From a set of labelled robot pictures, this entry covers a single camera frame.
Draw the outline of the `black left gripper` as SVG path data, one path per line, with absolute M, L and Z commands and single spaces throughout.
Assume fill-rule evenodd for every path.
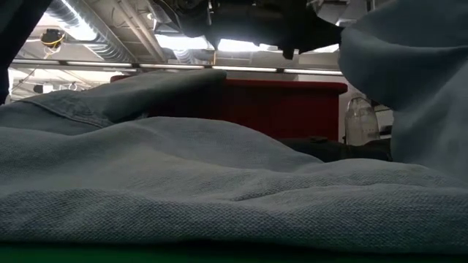
M 282 46 L 287 60 L 299 53 L 341 43 L 344 28 L 316 15 L 304 18 L 290 44 L 296 0 L 213 0 L 208 41 L 217 46 L 223 39 Z

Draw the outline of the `dark blue jeans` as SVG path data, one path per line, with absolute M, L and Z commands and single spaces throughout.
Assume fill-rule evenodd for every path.
M 346 145 L 324 137 L 287 138 L 279 141 L 293 150 L 314 156 L 324 162 L 342 159 L 393 160 L 390 139 L 373 140 L 359 146 Z

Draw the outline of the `light blue denim garment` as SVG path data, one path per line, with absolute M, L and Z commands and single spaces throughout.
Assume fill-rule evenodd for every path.
M 0 242 L 468 254 L 468 0 L 392 0 L 346 27 L 339 66 L 393 110 L 392 161 L 325 163 L 234 123 L 142 116 L 218 88 L 213 69 L 0 106 Z

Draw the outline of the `red plastic laundry basket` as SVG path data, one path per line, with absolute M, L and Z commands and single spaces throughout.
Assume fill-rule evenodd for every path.
M 227 79 L 218 88 L 178 95 L 154 105 L 153 116 L 228 121 L 275 139 L 339 139 L 339 96 L 334 82 Z

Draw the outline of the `long ceiling light bar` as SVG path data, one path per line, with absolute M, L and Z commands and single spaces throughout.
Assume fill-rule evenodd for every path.
M 220 69 L 229 72 L 258 72 L 288 75 L 323 75 L 342 76 L 339 70 L 327 69 L 295 69 L 295 68 L 275 68 L 275 67 L 254 67 L 254 66 L 219 66 L 219 65 L 198 65 L 198 64 L 154 64 L 154 63 L 121 63 L 102 61 L 65 61 L 15 58 L 10 67 L 18 68 L 38 68 L 38 69 L 72 69 L 72 70 L 98 70 L 136 72 L 137 70 L 196 70 L 196 69 Z

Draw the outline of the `clear plastic spray bottle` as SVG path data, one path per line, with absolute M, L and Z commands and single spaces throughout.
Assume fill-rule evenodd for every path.
M 380 139 L 377 115 L 365 96 L 354 94 L 348 102 L 344 127 L 348 145 L 361 146 Z

